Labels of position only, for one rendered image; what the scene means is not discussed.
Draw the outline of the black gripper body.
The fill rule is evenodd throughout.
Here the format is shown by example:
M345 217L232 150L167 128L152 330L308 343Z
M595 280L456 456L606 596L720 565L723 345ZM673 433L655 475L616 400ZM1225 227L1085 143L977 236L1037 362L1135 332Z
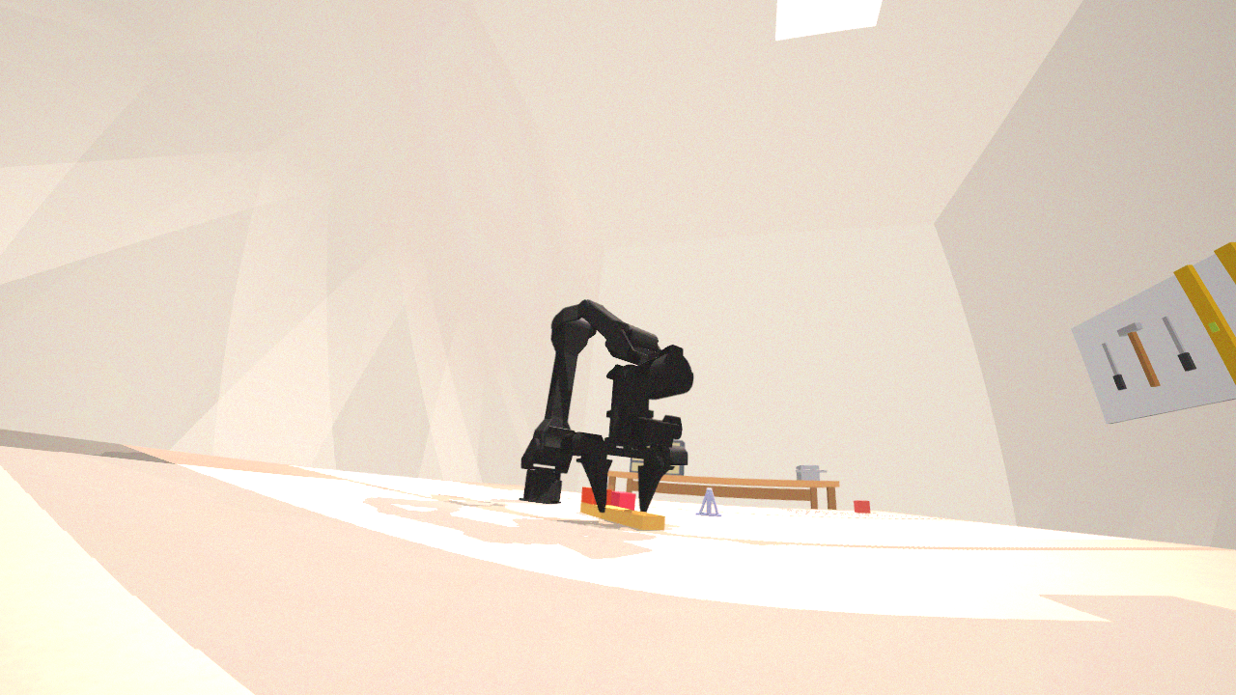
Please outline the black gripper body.
M569 435L562 438L560 454L576 455L576 458L582 459L596 458L604 460L606 455L635 458L644 460L643 466L653 465L653 463L662 463L662 465L688 465L688 453L686 453L685 446L645 446L641 441L637 441L632 438L630 441L618 441L618 428L625 406L632 407L632 413L634 413L634 416L654 417L654 412L649 411L649 404L646 404L646 402L627 399L612 402L612 411L606 413L606 418L611 418L608 438L593 434L592 432L570 432ZM617 446L624 446L624 449Z

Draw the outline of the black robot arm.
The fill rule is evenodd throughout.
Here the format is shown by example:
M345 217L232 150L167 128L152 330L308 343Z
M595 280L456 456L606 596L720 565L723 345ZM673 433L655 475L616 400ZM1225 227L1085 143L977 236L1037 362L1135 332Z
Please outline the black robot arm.
M582 318L582 319L581 319ZM667 345L660 350L659 339L653 333L630 325L614 317L604 305L583 299L576 305L564 307L551 322L552 373L548 408L543 424L536 427L527 453L522 455L520 469L528 469L520 501L535 503L561 503L561 474L569 474L574 455L561 455L562 438L570 434L569 409L574 398L574 381L578 352L588 339L599 331L604 335L606 350L612 357L635 365L620 366L606 373L612 378L612 401L670 399L687 393L693 383L693 373L684 348ZM628 412L629 409L630 412ZM618 441L641 441L645 446L672 446L674 439L684 437L684 422L677 416L665 416L662 420L634 416L625 406L618 428ZM538 465L555 466L543 469ZM536 470L531 470L536 469Z

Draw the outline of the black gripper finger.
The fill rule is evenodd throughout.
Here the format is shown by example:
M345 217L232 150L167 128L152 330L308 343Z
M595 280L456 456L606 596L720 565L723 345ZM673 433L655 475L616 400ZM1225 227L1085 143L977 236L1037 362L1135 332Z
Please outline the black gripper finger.
M586 472L590 480L591 488L597 506L599 506L599 512L604 512L606 503L606 472L611 469L613 460L604 459L576 459L576 463L582 463L583 472Z
M665 476L667 470L674 470L675 466L662 465L662 463L653 463L653 465L637 466L637 503L639 503L639 510L641 512L648 512L650 503L653 503L653 496L660 479Z

